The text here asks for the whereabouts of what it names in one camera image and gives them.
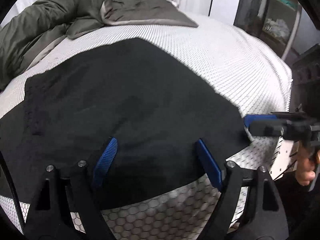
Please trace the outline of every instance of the human hand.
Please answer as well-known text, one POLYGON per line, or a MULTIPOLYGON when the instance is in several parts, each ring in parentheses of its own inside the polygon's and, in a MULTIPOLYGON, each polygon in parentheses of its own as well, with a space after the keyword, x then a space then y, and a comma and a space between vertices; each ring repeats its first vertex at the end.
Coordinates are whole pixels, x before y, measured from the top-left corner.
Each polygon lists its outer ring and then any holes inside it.
POLYGON ((307 186, 315 178, 314 169, 316 164, 309 159, 310 151, 302 146, 299 143, 298 148, 298 166, 295 173, 295 177, 298 183, 302 186, 307 186))

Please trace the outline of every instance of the white bed sheet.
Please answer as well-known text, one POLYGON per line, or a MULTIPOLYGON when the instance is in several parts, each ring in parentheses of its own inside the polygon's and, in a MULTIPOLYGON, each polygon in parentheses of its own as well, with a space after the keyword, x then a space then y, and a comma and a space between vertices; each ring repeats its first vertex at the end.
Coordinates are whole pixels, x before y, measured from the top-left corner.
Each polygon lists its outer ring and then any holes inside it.
MULTIPOLYGON (((238 106, 242 116, 288 110, 291 70, 266 44, 237 27, 204 16, 187 15, 199 24, 198 28, 126 25, 101 28, 76 40, 66 38, 36 66, 11 81, 0 95, 0 118, 23 101, 28 77, 52 69, 82 51, 136 37, 151 42, 185 64, 217 93, 238 106)), ((252 140, 249 147, 230 160, 243 168, 256 169, 260 165, 270 168, 277 155, 277 140, 252 140)), ((244 188, 234 221, 241 215, 245 196, 244 188)), ((177 190, 141 203, 102 211, 102 214, 118 239, 196 239, 218 197, 204 175, 177 190)), ((0 196, 0 204, 17 225, 12 200, 0 196)), ((21 207, 26 218, 28 204, 21 203, 21 207)), ((72 217, 75 227, 83 231, 78 214, 73 213, 72 217)))

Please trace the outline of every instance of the mattress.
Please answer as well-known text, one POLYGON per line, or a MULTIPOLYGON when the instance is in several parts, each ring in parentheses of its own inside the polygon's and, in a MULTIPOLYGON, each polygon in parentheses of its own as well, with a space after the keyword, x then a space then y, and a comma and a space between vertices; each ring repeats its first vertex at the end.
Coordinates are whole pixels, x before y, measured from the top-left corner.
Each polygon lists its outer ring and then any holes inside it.
MULTIPOLYGON (((242 116, 289 110, 291 70, 265 43, 237 27, 186 14, 199 24, 198 28, 126 25, 104 27, 75 40, 66 38, 37 65, 13 79, 0 94, 0 118, 24 100, 28 77, 52 69, 82 51, 130 38, 144 39, 175 57, 236 105, 242 116)), ((114 57, 121 57, 121 51, 114 57)), ((278 140, 264 137, 251 140, 249 147, 229 160, 242 168, 257 169, 260 165, 270 168, 277 155, 278 140)), ((243 211, 246 193, 247 189, 242 188, 233 222, 243 211)), ((219 192, 204 175, 155 198, 101 212, 117 239, 196 239, 218 199, 219 192)), ((12 199, 0 196, 0 205, 20 228, 12 199)), ((29 204, 20 206, 26 219, 29 204)), ((79 215, 71 216, 75 228, 84 232, 79 215)))

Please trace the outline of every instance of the silver bolt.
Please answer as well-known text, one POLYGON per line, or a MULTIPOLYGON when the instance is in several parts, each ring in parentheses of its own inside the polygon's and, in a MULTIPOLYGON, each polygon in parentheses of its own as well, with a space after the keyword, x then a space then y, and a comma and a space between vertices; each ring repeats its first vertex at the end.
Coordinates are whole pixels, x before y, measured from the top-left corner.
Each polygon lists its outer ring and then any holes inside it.
POLYGON ((236 166, 236 163, 233 161, 227 161, 227 166, 230 168, 234 168, 236 166))
POLYGON ((54 169, 54 166, 53 165, 48 165, 45 169, 47 171, 52 171, 54 169))
POLYGON ((86 166, 86 164, 87 164, 87 162, 83 161, 83 160, 78 162, 79 167, 84 167, 84 166, 86 166))
POLYGON ((267 172, 267 169, 264 166, 260 166, 259 170, 262 171, 263 173, 267 172))

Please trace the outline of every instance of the hexagon pattern fabric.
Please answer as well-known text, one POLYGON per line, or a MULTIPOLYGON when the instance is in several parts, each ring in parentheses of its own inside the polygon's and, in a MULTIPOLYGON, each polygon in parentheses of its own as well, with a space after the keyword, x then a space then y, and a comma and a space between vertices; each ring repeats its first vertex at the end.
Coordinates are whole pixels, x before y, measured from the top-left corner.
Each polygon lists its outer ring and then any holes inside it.
MULTIPOLYGON (((242 116, 289 109, 291 71, 266 44, 237 27, 204 16, 187 15, 199 24, 198 28, 125 25, 101 28, 75 40, 65 39, 36 66, 12 80, 0 94, 0 118, 23 101, 28 77, 52 69, 82 51, 136 37, 178 59, 238 106, 242 116)), ((276 139, 251 139, 252 144, 230 160, 243 168, 256 169, 260 165, 269 168, 280 144, 276 148, 276 139)), ((233 221, 243 211, 246 193, 247 189, 243 188, 233 221)), ((196 239, 218 198, 219 192, 204 175, 161 196, 101 212, 117 239, 196 239)), ((12 199, 0 196, 0 205, 19 228, 12 199)), ((25 219, 28 208, 29 204, 21 203, 25 219)), ((84 232, 79 214, 71 216, 75 228, 84 232)))

